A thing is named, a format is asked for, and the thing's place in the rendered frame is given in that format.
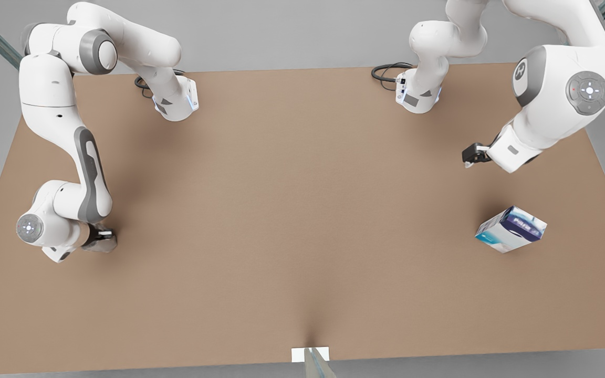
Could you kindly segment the blue and white carton box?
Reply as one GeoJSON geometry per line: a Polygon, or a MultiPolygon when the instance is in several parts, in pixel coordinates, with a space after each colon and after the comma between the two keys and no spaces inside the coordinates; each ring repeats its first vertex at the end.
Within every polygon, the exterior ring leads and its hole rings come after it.
{"type": "Polygon", "coordinates": [[[475,238],[498,252],[506,253],[541,240],[547,223],[517,206],[485,221],[475,238]]]}

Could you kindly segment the white post foot plate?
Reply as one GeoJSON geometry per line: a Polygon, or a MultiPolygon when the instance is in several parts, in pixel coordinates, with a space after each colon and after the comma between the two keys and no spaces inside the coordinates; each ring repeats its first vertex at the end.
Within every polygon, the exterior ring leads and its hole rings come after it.
{"type": "Polygon", "coordinates": [[[305,350],[310,350],[310,352],[312,352],[312,349],[316,349],[319,352],[319,354],[321,355],[321,358],[324,359],[324,361],[330,360],[329,348],[327,346],[321,346],[321,347],[291,349],[291,356],[292,356],[291,361],[293,363],[302,363],[305,360],[305,350]]]}

